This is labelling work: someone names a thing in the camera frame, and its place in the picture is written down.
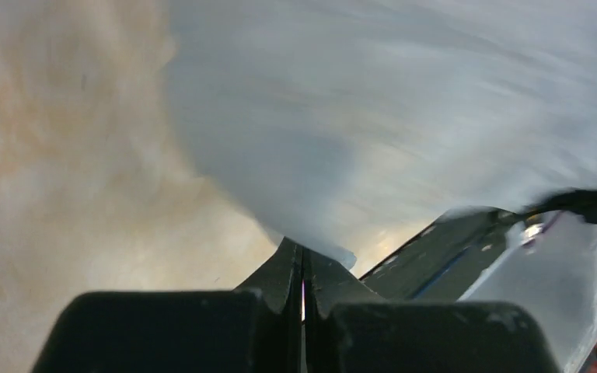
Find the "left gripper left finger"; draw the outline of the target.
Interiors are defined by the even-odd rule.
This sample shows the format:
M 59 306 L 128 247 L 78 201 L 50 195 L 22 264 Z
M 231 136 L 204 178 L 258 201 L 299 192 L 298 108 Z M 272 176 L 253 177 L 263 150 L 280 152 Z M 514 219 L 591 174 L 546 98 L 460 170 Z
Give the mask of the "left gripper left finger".
M 59 315 L 35 372 L 297 372 L 303 248 L 284 239 L 221 291 L 89 292 Z

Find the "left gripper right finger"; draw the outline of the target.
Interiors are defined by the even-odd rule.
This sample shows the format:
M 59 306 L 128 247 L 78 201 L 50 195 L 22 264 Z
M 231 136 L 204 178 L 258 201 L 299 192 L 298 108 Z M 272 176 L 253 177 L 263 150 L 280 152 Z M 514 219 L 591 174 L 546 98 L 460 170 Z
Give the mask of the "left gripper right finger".
M 303 254 L 310 372 L 556 372 L 535 319 L 506 302 L 386 299 L 338 262 Z

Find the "light blue trash bag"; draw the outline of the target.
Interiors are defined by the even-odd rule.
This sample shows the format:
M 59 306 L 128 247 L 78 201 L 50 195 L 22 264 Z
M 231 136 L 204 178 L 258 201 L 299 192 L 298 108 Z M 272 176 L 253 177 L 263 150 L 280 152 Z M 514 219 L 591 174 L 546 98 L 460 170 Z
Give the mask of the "light blue trash bag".
M 176 130 L 339 260 L 393 226 L 597 189 L 597 1 L 172 1 Z

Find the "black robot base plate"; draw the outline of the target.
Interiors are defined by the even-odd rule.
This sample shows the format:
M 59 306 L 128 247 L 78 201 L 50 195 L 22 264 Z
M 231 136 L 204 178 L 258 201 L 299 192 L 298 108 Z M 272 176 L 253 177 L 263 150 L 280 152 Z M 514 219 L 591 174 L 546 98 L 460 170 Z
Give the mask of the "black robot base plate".
M 505 233 L 514 222 L 511 212 L 497 208 L 440 217 L 359 280 L 384 298 L 418 298 L 471 248 L 496 232 Z

